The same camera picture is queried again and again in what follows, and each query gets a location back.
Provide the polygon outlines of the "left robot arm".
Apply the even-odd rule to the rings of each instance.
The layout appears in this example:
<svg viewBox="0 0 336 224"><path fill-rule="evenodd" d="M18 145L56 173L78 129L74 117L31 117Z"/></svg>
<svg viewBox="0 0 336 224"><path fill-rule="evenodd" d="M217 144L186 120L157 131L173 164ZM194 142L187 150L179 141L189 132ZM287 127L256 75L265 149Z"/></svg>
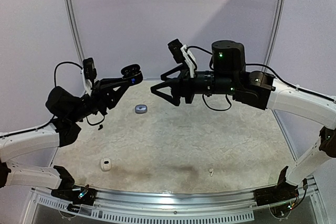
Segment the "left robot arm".
<svg viewBox="0 0 336 224"><path fill-rule="evenodd" d="M89 94L76 97L60 86L53 88L46 107L55 116L37 128L1 136L1 187L24 185L57 189L67 200L78 195L74 180L63 167L40 167L12 162L15 157L37 150L74 143L81 131L77 124L91 114L113 109L127 89L139 82L135 77L96 81Z"/></svg>

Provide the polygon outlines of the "purple earbud charging case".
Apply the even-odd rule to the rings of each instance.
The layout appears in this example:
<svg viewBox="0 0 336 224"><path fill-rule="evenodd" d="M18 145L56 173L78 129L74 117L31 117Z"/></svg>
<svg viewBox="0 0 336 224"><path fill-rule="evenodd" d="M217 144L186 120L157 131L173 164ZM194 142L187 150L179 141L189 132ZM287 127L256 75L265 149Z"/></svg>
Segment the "purple earbud charging case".
<svg viewBox="0 0 336 224"><path fill-rule="evenodd" d="M147 113L148 107L145 104L138 104L134 108L136 114L144 114Z"/></svg>

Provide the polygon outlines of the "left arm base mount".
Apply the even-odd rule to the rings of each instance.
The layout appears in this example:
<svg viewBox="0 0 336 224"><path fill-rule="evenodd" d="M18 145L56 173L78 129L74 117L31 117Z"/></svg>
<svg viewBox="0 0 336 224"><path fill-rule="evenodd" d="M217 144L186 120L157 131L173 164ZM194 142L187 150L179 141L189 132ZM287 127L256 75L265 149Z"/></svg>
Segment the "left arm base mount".
<svg viewBox="0 0 336 224"><path fill-rule="evenodd" d="M74 178L62 166L55 165L53 168L59 173L61 179L58 188L51 190L53 197L70 201L73 205L94 205L98 192L96 189L91 188L89 185L76 185Z"/></svg>

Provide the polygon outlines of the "black earbud charging case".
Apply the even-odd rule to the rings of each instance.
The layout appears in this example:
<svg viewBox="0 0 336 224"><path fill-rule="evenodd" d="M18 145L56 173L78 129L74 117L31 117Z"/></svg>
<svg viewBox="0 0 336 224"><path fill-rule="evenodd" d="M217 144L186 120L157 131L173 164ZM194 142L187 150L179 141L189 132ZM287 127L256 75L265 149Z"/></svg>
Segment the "black earbud charging case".
<svg viewBox="0 0 336 224"><path fill-rule="evenodd" d="M143 74L139 64L132 64L121 69L122 79L134 86L143 81Z"/></svg>

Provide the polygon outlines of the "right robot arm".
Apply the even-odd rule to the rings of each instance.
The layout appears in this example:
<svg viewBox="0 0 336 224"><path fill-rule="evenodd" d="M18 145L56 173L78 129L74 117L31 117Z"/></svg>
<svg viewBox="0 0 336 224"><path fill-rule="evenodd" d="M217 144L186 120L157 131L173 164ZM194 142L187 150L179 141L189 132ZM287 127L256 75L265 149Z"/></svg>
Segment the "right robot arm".
<svg viewBox="0 0 336 224"><path fill-rule="evenodd" d="M292 167L282 170L278 185L271 190L276 201L284 200L291 194L292 186L299 185L335 157L335 97L291 84L270 67L266 71L247 71L244 45L239 42L213 42L208 71L198 71L191 46L174 40L168 48L177 67L162 74L161 82L152 86L151 92L174 106L180 105L181 98L190 104L197 94L203 97L220 94L227 101L288 112L322 125L319 141Z"/></svg>

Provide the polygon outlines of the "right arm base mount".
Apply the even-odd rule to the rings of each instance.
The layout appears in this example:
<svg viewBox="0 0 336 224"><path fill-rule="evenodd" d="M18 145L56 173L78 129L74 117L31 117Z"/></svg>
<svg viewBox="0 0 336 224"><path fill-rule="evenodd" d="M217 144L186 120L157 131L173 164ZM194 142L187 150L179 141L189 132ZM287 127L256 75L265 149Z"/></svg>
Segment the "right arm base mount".
<svg viewBox="0 0 336 224"><path fill-rule="evenodd" d="M304 189L304 195L299 198L298 184L289 182L287 176L289 166L285 166L278 177L276 185L255 189L253 191L254 200L257 206L263 206L268 204L274 204L281 201L295 198L295 201L289 205L289 209L292 210L298 207L305 199L308 189L307 178L302 177L302 185Z"/></svg>

